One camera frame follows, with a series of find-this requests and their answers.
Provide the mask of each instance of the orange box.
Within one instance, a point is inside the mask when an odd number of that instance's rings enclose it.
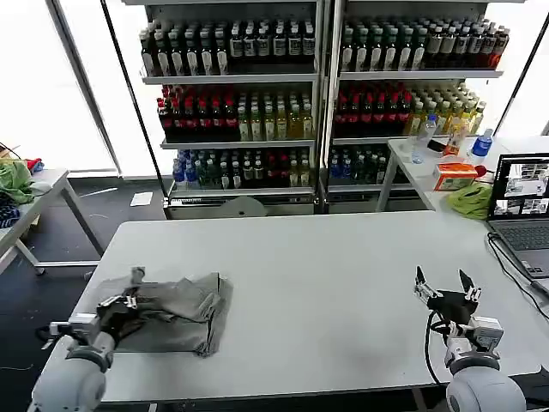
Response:
[[[471,185],[477,178],[477,171],[467,163],[439,163],[433,176],[437,180],[435,191],[457,191]]]

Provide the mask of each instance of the green cloth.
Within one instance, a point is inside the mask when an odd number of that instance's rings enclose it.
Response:
[[[449,206],[457,213],[469,219],[486,219],[490,207],[492,187],[482,183],[473,183],[446,197]]]
[[[27,163],[10,161],[0,163],[0,191],[7,194],[16,204],[34,200],[31,194],[31,173]]]

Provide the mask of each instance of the gray cloth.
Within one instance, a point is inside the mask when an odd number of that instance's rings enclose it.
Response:
[[[195,282],[142,282],[143,276],[143,268],[134,268],[131,276],[103,281],[90,302],[95,311],[98,303],[129,288],[137,288],[139,302],[146,301],[138,303],[140,329],[123,338],[117,351],[195,352],[204,357],[217,352],[232,296],[230,284],[219,273]]]

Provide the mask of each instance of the black cable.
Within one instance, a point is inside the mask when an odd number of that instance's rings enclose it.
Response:
[[[429,369],[429,373],[431,374],[432,380],[434,380],[438,386],[443,387],[443,384],[440,383],[440,380],[438,380],[437,375],[435,375],[435,371],[432,369],[431,358],[429,357],[429,336],[431,335],[431,323],[434,317],[435,317],[435,311],[432,311],[431,313],[429,313],[429,318],[427,318],[427,328],[425,329],[425,346],[424,346],[425,363],[427,365],[427,369]]]
[[[501,270],[508,276],[511,278],[511,280],[516,284],[516,286],[521,289],[521,291],[527,295],[527,297],[529,297],[532,302],[534,303],[534,306],[535,308],[538,310],[538,312],[541,314],[541,316],[543,316],[546,320],[549,320],[549,315],[546,315],[540,308],[540,305],[538,304],[537,300],[535,299],[535,297],[529,293],[528,290],[526,290],[525,288],[522,287],[522,285],[519,283],[519,281],[505,268],[504,266],[504,263],[502,262],[501,258],[499,257],[498,255],[498,252],[496,251],[496,248],[494,247],[495,244],[495,241],[493,239],[493,234],[494,233],[489,233],[488,234],[488,245],[491,247],[492,251],[494,252],[494,256],[496,257],[496,259],[498,260],[499,262],[499,266],[501,267]]]
[[[8,146],[6,146],[5,144],[3,144],[2,142],[0,142],[0,145],[3,146],[3,148],[5,148],[6,150],[9,150],[11,153],[13,153],[14,155],[16,155],[19,159],[21,159],[21,157],[16,153],[14,152],[11,148],[9,148]]]

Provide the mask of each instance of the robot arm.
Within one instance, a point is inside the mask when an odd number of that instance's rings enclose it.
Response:
[[[443,335],[444,364],[453,375],[446,388],[451,412],[523,412],[526,401],[516,382],[499,371],[495,348],[504,330],[495,318],[475,317],[480,288],[460,270],[464,292],[435,290],[418,266],[413,291],[440,318],[431,330]]]
[[[49,344],[65,335],[73,342],[65,359],[40,375],[28,411],[94,411],[105,394],[113,351],[136,319],[136,298],[119,295],[100,303],[97,314],[78,313],[69,322],[52,322]]]

